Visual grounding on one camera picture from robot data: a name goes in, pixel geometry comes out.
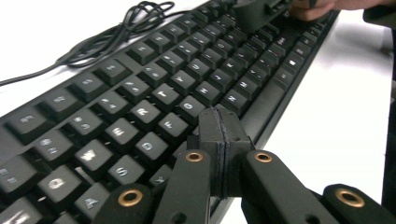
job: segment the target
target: black cable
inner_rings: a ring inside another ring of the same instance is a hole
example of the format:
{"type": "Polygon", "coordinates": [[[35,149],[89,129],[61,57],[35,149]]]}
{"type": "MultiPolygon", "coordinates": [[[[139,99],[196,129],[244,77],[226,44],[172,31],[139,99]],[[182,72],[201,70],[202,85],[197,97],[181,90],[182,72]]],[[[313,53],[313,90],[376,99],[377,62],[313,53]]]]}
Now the black cable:
{"type": "Polygon", "coordinates": [[[96,63],[118,49],[122,43],[160,26],[167,18],[187,12],[179,11],[165,15],[165,12],[174,6],[174,2],[160,4],[148,1],[140,2],[138,5],[129,8],[122,23],[79,42],[59,58],[55,64],[29,75],[0,81],[0,87],[41,76],[61,65],[67,65],[70,68],[82,68],[96,63]]]}

